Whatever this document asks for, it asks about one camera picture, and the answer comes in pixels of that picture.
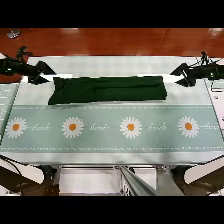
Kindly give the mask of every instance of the daisy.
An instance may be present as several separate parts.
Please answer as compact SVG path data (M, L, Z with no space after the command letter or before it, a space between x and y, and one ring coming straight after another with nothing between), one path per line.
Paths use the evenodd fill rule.
M63 122L62 131L64 132L66 138L70 137L71 139L81 135L83 127L84 125L81 119L79 119L78 117L70 117L66 119L65 122Z
M135 119L134 117L126 117L121 122L121 129L120 131L123 131L123 135L126 136L126 138L135 138L136 136L139 136L141 134L141 124L138 119Z
M182 135L185 135L185 137L195 137L199 133L199 127L197 124L197 121L194 120L194 118L190 117L182 117L179 119L178 125L179 131L182 131Z
M21 117L15 117L14 119L11 119L10 122L8 122L5 131L8 138L13 139L22 135L26 128L26 120Z

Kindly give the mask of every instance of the metal stand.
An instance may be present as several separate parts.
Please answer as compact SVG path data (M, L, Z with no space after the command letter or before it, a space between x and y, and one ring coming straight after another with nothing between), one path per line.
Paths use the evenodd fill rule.
M7 36L8 36L9 39L15 39L15 38L19 37L20 34L21 34L21 32L20 32L19 29L10 29Z

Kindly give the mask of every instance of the dark green cloth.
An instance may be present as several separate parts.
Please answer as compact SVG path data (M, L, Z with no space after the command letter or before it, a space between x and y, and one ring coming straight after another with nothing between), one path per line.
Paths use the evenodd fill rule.
M54 78L48 105L97 101L165 100L162 76L110 78Z

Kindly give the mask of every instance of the reddish-brown surface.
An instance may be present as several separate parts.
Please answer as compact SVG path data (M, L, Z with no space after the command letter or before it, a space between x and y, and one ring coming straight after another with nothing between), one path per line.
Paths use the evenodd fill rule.
M161 55L224 57L222 28L21 28L8 39L0 28L0 52L15 56L28 46L35 56Z

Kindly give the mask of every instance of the yellow flower center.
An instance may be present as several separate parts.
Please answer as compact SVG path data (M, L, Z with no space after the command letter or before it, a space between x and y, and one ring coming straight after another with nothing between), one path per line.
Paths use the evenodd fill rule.
M185 128L186 128L187 130L191 130L191 129L192 129L192 124L190 124L190 123L186 123L186 124L185 124Z
M13 131L18 131L19 128L20 128L20 125L19 125L19 124L14 124L14 125L12 126Z
M69 129L70 129L71 131L74 131L74 130L76 129L76 124L70 124L70 125L69 125Z
M128 124L128 130L133 131L135 129L135 126L133 124Z

